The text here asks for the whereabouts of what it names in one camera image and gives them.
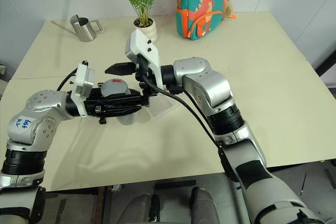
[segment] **black cable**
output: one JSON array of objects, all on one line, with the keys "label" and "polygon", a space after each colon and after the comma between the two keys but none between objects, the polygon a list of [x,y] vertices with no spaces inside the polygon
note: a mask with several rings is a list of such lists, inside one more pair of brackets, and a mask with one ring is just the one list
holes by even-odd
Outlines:
[{"label": "black cable", "polygon": [[204,123],[202,122],[202,120],[200,119],[200,117],[195,113],[195,111],[193,111],[192,108],[190,108],[190,106],[183,101],[181,98],[170,94],[169,92],[164,91],[163,89],[160,89],[159,87],[157,87],[156,85],[154,85],[146,76],[146,74],[142,74],[141,77],[143,78],[143,81],[152,89],[154,89],[155,91],[164,94],[170,98],[173,98],[174,100],[178,101],[179,103],[181,103],[183,106],[185,106],[190,113],[192,113],[192,115],[194,117],[196,117],[196,119],[198,120],[198,122],[200,123],[200,125],[202,126],[202,128],[204,129],[204,131],[206,132],[206,134],[210,137],[211,141],[216,145],[216,147],[219,149],[220,145],[216,142],[216,140],[212,137],[211,133],[207,130],[206,126],[204,125]]},{"label": "black cable", "polygon": [[61,82],[61,84],[58,86],[57,91],[60,91],[62,89],[62,87],[64,86],[64,84],[72,77],[75,76],[75,73],[77,72],[77,68],[74,69],[70,74],[68,74],[64,80]]},{"label": "black cable", "polygon": [[204,121],[208,124],[209,128],[211,129],[210,124],[209,124],[206,116],[203,114],[202,110],[199,108],[199,106],[196,103],[195,99],[186,90],[183,90],[183,92],[190,99],[190,101],[193,103],[193,105],[197,108],[198,112],[201,114],[201,116],[203,117]]}]

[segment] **teal backpack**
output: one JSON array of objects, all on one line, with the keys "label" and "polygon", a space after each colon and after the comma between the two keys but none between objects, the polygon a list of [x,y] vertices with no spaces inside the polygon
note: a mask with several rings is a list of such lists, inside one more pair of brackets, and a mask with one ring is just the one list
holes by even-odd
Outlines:
[{"label": "teal backpack", "polygon": [[177,0],[177,32],[184,38],[199,39],[223,19],[225,0]]}]

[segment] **orange dinosaur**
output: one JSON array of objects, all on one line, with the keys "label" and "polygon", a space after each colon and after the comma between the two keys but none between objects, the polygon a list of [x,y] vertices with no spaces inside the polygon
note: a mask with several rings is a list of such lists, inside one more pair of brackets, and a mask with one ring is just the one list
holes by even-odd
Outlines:
[{"label": "orange dinosaur", "polygon": [[[213,5],[215,4],[213,0],[200,0],[199,2],[200,3],[198,5],[198,8],[196,7],[195,11],[192,10],[188,11],[189,19],[195,20],[203,14],[212,12]],[[197,36],[202,37],[205,35],[207,31],[211,29],[210,28],[211,18],[212,15],[206,16],[197,23],[197,31],[196,31]]]}]

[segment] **white flower pot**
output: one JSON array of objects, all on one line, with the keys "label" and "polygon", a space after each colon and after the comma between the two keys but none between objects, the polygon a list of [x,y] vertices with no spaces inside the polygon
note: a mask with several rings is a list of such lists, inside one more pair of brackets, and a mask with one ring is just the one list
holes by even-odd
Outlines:
[{"label": "white flower pot", "polygon": [[150,19],[153,20],[153,24],[150,25],[149,27],[138,27],[138,26],[134,25],[134,23],[133,23],[133,26],[135,28],[139,29],[140,31],[142,31],[143,34],[145,34],[146,37],[148,39],[150,39],[152,41],[152,43],[154,43],[158,39],[158,31],[156,29],[155,20],[152,17],[150,17]]}]

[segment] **white table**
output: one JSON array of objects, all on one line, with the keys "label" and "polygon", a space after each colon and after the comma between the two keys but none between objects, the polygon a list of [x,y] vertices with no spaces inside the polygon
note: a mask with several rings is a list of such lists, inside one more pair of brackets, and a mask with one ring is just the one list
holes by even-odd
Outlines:
[{"label": "white table", "polygon": [[[56,89],[85,59],[97,71],[96,82],[113,77],[103,71],[127,61],[124,45],[131,20],[102,19],[104,32],[88,43],[44,24],[1,100],[1,158],[7,124],[31,94]],[[336,157],[336,102],[269,12],[238,14],[197,41],[181,38],[172,16],[156,21],[155,44],[163,65],[203,57],[228,78],[268,166]],[[45,68],[33,70],[37,62]],[[123,79],[139,89],[133,76]],[[43,186],[74,189],[223,171],[216,148],[184,107],[156,121],[146,120],[145,114],[139,118],[142,122],[130,126],[114,118],[107,125],[99,125],[98,119],[62,122],[48,151]]]}]

